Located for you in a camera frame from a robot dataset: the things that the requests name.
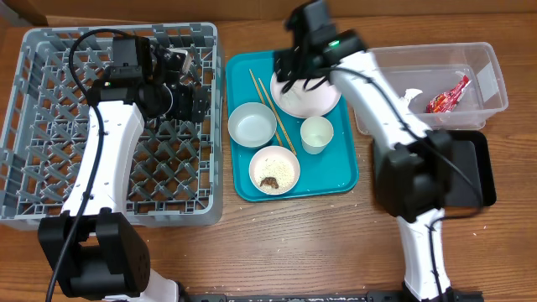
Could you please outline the white cup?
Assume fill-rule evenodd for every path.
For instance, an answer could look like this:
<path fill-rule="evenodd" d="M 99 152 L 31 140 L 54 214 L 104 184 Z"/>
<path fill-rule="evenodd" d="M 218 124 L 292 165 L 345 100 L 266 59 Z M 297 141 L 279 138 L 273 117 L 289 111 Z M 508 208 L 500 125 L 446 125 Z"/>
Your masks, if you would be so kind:
<path fill-rule="evenodd" d="M 334 136 L 331 122 L 321 116 L 308 117 L 300 127 L 303 149 L 308 154 L 321 153 Z"/>

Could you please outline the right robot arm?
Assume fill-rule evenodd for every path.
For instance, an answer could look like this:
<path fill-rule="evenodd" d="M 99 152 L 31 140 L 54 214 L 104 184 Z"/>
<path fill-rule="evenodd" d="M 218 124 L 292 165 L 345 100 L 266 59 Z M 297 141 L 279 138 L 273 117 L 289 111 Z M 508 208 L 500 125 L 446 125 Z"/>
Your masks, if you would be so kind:
<path fill-rule="evenodd" d="M 410 114 L 353 29 L 339 31 L 323 1 L 295 8 L 284 24 L 290 49 L 276 54 L 277 79 L 321 79 L 350 104 L 373 137 L 378 204 L 396 217 L 404 249 L 404 288 L 412 301 L 446 301 L 451 282 L 441 243 L 445 197 L 451 188 L 452 140 Z"/>

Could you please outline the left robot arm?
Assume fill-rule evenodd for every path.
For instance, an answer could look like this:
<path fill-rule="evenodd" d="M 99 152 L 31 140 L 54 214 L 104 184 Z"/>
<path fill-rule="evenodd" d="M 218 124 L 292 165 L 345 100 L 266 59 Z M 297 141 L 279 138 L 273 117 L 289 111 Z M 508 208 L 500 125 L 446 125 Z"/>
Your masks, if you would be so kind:
<path fill-rule="evenodd" d="M 134 151 L 148 120 L 201 122 L 201 85 L 185 85 L 185 49 L 115 30 L 112 63 L 83 89 L 89 129 L 81 167 L 58 216 L 38 229 L 52 276 L 68 297 L 111 301 L 186 301 L 185 287 L 152 269 L 149 249 L 126 217 Z"/>

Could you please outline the pile of white rice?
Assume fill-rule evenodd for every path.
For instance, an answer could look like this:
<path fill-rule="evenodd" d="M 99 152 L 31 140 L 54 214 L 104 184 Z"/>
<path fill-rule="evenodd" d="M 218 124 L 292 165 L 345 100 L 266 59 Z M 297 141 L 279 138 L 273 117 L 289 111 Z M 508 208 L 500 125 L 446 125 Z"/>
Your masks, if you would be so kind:
<path fill-rule="evenodd" d="M 288 160 L 280 157 L 262 159 L 256 164 L 253 172 L 255 184 L 262 192 L 269 195 L 281 195 L 295 183 L 293 165 Z M 279 183 L 279 188 L 260 187 L 260 182 L 265 177 L 275 177 Z"/>

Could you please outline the brown food scrap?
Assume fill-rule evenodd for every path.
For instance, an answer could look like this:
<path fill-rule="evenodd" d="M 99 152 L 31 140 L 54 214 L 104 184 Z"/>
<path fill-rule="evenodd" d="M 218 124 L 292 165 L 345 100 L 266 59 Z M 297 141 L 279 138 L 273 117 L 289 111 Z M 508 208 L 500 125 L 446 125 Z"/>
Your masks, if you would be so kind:
<path fill-rule="evenodd" d="M 268 186 L 272 189 L 278 189 L 279 183 L 275 177 L 265 177 L 260 182 L 260 187 Z"/>

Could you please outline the grey bowl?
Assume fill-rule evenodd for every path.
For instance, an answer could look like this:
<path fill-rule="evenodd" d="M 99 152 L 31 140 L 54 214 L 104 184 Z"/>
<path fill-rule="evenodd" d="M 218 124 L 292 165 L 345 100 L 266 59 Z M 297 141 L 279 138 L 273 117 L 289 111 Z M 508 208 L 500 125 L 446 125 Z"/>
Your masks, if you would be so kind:
<path fill-rule="evenodd" d="M 248 102 L 232 111 L 228 119 L 231 139 L 245 148 L 260 148 L 275 135 L 277 121 L 266 105 Z"/>

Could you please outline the small pink bowl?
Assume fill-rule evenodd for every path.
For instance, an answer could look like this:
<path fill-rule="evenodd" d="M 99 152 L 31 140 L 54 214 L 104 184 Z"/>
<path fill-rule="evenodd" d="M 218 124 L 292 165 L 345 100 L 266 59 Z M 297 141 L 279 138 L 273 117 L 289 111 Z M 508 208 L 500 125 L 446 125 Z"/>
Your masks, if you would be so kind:
<path fill-rule="evenodd" d="M 252 157 L 248 175 L 254 187 L 265 195 L 290 192 L 300 178 L 300 163 L 288 149 L 268 146 Z"/>

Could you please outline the large pink plate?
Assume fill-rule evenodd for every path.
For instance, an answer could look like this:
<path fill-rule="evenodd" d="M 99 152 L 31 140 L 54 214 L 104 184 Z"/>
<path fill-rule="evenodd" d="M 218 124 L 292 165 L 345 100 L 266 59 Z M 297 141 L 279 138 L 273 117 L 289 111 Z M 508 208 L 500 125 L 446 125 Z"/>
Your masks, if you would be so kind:
<path fill-rule="evenodd" d="M 341 93 L 327 82 L 310 91 L 310 88 L 320 81 L 321 78 L 313 79 L 304 89 L 305 80 L 298 80 L 288 92 L 283 94 L 282 89 L 286 81 L 278 82 L 276 73 L 273 73 L 270 91 L 279 109 L 292 117 L 306 119 L 313 116 L 324 116 L 337 105 Z"/>

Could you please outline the red snack wrapper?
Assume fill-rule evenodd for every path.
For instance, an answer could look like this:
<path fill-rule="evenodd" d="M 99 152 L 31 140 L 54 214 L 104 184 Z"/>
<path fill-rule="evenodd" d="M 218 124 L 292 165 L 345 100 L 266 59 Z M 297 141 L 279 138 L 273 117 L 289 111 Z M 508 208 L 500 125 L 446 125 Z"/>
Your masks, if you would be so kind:
<path fill-rule="evenodd" d="M 449 91 L 443 92 L 433 98 L 427 105 L 426 113 L 446 113 L 452 112 L 458 105 L 467 88 L 472 81 L 467 75 L 464 75 L 461 80 Z"/>

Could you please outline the white napkin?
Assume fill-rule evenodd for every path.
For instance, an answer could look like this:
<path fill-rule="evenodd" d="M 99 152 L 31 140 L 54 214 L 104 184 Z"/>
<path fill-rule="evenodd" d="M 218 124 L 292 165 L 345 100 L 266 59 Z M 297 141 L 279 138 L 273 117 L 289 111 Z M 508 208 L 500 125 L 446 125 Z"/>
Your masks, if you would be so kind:
<path fill-rule="evenodd" d="M 405 106 L 412 113 L 421 113 L 424 111 L 424 105 L 420 100 L 423 91 L 417 88 L 406 89 L 404 95 L 400 97 L 400 101 L 405 104 Z"/>

